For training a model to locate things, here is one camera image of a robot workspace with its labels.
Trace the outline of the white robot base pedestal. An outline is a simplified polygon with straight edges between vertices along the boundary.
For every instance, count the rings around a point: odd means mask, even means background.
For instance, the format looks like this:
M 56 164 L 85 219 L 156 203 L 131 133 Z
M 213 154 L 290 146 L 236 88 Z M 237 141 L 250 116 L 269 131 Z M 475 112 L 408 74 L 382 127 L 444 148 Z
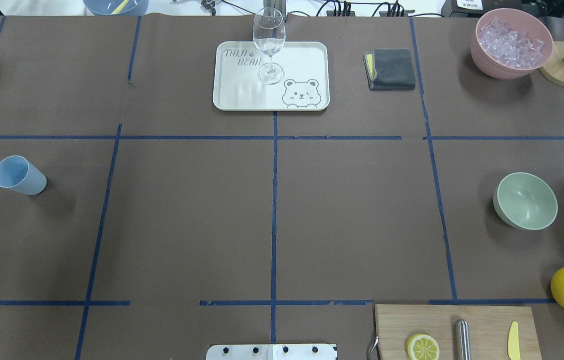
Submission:
M 207 353 L 208 360 L 336 360 L 337 348 L 327 343 L 291 344 L 216 344 Z

